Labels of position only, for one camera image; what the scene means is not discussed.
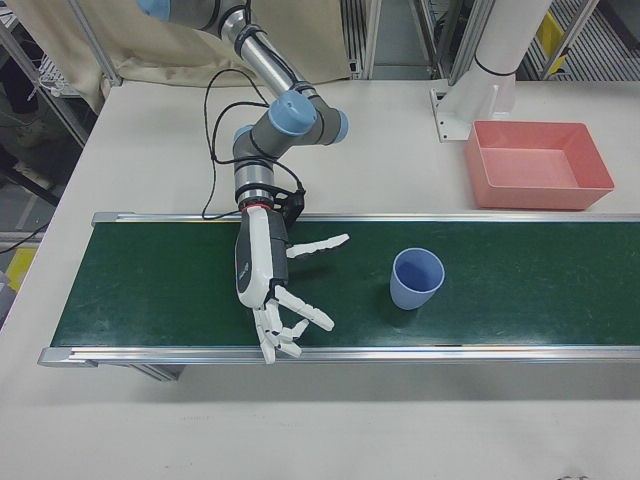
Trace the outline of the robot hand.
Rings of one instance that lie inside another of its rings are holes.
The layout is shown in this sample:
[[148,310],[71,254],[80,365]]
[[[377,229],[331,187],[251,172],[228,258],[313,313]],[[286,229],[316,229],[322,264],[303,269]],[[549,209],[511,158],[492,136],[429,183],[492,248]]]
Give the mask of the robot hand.
[[298,358],[296,344],[311,323],[325,331],[334,321],[322,310],[287,290],[288,261],[337,248],[349,240],[341,234],[322,241],[293,245],[280,212],[262,204],[242,211],[235,244],[235,285],[238,299],[252,311],[259,345],[267,364],[282,352]]

